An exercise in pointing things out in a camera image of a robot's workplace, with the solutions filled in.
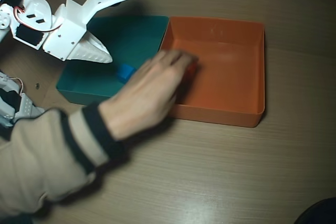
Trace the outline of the bare human hand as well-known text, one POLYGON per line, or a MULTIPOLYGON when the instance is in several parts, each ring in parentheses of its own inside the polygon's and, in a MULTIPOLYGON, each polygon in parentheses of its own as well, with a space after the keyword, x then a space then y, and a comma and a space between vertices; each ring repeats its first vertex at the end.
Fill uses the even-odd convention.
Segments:
POLYGON ((125 140, 158 125, 169 113, 176 90, 197 57, 180 50, 161 50, 144 63, 113 97, 99 105, 115 140, 125 140))

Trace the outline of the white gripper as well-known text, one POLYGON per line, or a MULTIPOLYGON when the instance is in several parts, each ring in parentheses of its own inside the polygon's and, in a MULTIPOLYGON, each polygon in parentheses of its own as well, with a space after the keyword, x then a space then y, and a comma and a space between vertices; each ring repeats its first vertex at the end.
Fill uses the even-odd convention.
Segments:
POLYGON ((70 60, 98 63, 113 62, 105 45, 90 31, 86 31, 86 24, 82 21, 81 5, 78 3, 61 4, 54 17, 54 25, 58 29, 50 32, 45 40, 43 50, 46 53, 62 61, 65 61, 70 55, 70 60), (82 37, 94 47, 76 47, 74 49, 82 37))

